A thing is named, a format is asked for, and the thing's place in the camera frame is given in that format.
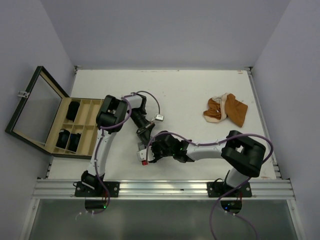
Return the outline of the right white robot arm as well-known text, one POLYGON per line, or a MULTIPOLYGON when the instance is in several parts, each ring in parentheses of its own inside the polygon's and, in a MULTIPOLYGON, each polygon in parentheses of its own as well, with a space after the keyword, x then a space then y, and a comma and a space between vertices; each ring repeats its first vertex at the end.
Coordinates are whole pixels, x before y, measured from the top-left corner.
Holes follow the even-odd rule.
POLYGON ((145 161, 155 163, 166 157, 180 163, 223 159, 232 169, 227 173, 222 189, 232 197, 249 179, 260 175, 266 147, 254 137, 264 139, 261 135, 231 130, 225 139, 196 143, 177 133, 162 131, 150 139, 145 150, 145 161))

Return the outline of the grey striped underwear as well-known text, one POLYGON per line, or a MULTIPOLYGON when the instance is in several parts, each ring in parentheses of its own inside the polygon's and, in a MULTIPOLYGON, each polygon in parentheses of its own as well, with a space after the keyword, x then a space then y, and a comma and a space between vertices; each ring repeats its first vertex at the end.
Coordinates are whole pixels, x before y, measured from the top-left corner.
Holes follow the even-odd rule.
POLYGON ((139 151, 142 151, 147 148, 147 146, 143 142, 139 142, 137 146, 139 151))

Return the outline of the orange underwear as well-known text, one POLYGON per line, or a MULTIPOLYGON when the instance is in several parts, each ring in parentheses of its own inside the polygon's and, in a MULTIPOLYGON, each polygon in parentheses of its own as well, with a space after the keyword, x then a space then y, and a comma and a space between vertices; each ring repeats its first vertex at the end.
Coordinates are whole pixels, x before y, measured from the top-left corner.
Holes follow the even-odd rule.
POLYGON ((203 112, 203 117, 208 123, 220 123, 229 118, 236 126, 242 128, 248 106, 237 100, 232 93, 225 93, 211 97, 207 102, 207 110, 203 112))

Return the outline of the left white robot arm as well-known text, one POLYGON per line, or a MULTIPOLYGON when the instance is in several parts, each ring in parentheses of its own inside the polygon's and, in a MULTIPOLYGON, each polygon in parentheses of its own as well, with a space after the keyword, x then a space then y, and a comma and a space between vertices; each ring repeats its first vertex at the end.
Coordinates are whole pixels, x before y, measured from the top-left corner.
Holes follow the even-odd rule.
POLYGON ((81 175, 81 184, 86 186, 87 192, 92 196, 103 193, 103 179, 106 161, 116 134, 122 129, 124 123, 132 119, 137 127, 136 134, 144 146, 150 139, 155 126, 146 119, 147 97, 139 93, 132 93, 118 99, 107 95, 96 116, 97 139, 94 153, 86 171, 81 175))

